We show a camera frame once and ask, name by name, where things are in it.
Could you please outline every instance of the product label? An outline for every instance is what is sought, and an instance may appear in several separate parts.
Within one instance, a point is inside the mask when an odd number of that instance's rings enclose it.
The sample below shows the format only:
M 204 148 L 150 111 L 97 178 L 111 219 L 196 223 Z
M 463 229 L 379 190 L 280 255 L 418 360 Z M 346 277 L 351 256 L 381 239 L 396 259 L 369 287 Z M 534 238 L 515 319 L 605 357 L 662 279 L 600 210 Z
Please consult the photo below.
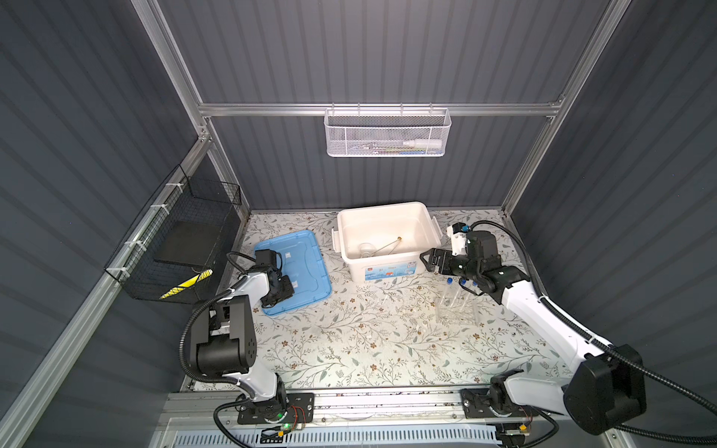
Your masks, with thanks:
M 404 262 L 396 264 L 382 264 L 366 268 L 366 280 L 380 280 L 382 278 L 400 277 L 416 273 L 416 263 Z

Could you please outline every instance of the yellow marker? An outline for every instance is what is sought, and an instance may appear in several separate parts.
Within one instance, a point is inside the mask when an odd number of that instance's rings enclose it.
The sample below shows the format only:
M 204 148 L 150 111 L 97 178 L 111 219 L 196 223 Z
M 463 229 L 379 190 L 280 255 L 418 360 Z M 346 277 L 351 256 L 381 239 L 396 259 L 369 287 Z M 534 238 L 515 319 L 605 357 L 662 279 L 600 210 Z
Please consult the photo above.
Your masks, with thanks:
M 186 288 L 194 286 L 195 283 L 201 282 L 202 280 L 204 280 L 205 278 L 207 278 L 210 275 L 212 275 L 212 270 L 207 269 L 206 271 L 201 272 L 199 275 L 195 275 L 194 277 L 190 278 L 189 280 L 185 281 L 184 283 L 180 284 L 179 286 L 173 287 L 172 289 L 167 291 L 167 293 L 165 295 L 160 297 L 159 300 L 166 299 L 170 295 L 178 294 L 178 293 L 184 291 Z

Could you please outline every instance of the blue lid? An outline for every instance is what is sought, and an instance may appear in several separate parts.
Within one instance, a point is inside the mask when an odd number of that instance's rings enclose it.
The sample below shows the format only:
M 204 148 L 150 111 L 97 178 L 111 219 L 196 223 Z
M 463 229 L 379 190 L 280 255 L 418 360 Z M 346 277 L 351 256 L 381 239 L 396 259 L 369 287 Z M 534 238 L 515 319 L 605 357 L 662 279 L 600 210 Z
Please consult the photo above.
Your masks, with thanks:
M 267 239 L 254 247 L 254 251 L 271 249 L 281 254 L 281 273 L 288 275 L 294 295 L 271 308 L 262 308 L 269 316 L 301 308 L 331 295 L 331 281 L 323 263 L 316 235 L 302 230 Z

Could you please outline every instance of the corrugated wall panel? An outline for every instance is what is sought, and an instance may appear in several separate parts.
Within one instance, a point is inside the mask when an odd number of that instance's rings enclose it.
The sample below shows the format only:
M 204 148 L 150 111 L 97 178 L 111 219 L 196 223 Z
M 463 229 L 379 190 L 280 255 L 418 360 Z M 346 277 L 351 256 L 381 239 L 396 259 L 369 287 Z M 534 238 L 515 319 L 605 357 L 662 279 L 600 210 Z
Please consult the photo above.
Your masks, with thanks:
M 558 304 L 713 401 L 716 22 L 713 1 L 634 0 L 513 214 Z M 647 386 L 637 426 L 714 429 Z
M 253 209 L 500 206 L 545 118 L 453 119 L 446 155 L 334 158 L 318 117 L 213 119 Z
M 547 102 L 599 1 L 161 0 L 208 103 Z
M 196 134 L 128 1 L 0 2 L 0 116 L 4 414 Z M 146 439 L 181 380 L 184 317 L 119 298 L 26 446 L 82 444 L 114 407 L 146 417 L 121 424 Z

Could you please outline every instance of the floral pattern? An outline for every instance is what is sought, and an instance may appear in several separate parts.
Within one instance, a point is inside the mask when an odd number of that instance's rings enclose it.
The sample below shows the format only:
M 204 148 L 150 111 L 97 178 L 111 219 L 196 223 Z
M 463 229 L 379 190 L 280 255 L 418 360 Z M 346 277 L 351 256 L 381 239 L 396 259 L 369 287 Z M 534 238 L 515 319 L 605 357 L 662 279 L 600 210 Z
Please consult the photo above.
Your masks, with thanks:
M 497 210 L 432 211 L 444 229 L 455 222 L 489 219 Z M 275 317 L 255 308 L 259 357 L 290 388 L 410 386 L 486 383 L 512 368 L 544 376 L 568 374 L 563 361 L 517 316 L 478 297 L 477 325 L 437 322 L 435 303 L 445 277 L 431 272 L 354 283 L 331 229 L 336 213 L 255 214 L 242 244 L 244 253 L 265 239 L 309 229 L 314 232 L 331 279 L 325 300 Z M 521 266 L 510 238 L 486 226 L 498 239 L 504 264 Z M 450 242 L 443 236 L 444 248 Z M 195 384 L 195 390 L 230 389 Z

